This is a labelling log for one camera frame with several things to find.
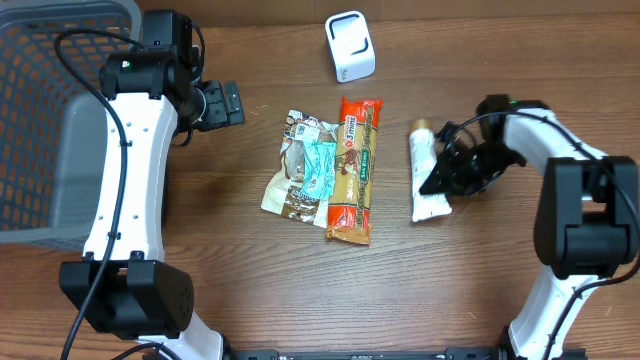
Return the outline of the white tube with gold cap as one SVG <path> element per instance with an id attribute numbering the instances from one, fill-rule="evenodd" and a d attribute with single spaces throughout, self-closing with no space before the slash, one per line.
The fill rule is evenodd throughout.
<path id="1" fill-rule="evenodd" d="M 412 222 L 418 223 L 451 214 L 452 208 L 444 194 L 421 195 L 419 192 L 437 161 L 435 137 L 429 120 L 421 118 L 411 123 L 409 152 L 413 201 Z"/>

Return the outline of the orange spaghetti pasta package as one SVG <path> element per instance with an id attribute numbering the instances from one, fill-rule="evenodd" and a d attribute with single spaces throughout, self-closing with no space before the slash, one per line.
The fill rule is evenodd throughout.
<path id="1" fill-rule="evenodd" d="M 381 100 L 342 101 L 335 152 L 335 186 L 329 198 L 329 239 L 370 244 L 373 175 Z"/>

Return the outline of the dried mushroom pouch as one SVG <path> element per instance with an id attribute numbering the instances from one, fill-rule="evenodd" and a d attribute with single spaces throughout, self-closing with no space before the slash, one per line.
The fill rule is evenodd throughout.
<path id="1" fill-rule="evenodd" d="M 328 200 L 315 200 L 302 192 L 305 142 L 333 142 L 337 145 L 338 126 L 306 113 L 291 110 L 285 121 L 280 148 L 281 169 L 268 183 L 261 208 L 284 218 L 327 226 Z"/>

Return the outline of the green tissue packet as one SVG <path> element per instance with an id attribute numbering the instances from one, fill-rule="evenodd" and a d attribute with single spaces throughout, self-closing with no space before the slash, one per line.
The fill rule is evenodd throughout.
<path id="1" fill-rule="evenodd" d="M 333 142 L 305 142 L 305 169 L 302 192 L 315 200 L 328 200 L 335 186 L 335 152 Z"/>

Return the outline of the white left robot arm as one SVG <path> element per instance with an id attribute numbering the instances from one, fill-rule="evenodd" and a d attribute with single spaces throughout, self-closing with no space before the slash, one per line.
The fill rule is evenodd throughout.
<path id="1" fill-rule="evenodd" d="M 106 112 L 101 188 L 82 258 L 61 265 L 59 285 L 77 323 L 134 351 L 230 359 L 229 342 L 195 312 L 190 275 L 165 260 L 162 216 L 172 139 L 242 124 L 238 88 L 203 79 L 202 32 L 177 11 L 146 12 L 141 39 L 127 45 L 90 87 Z"/>

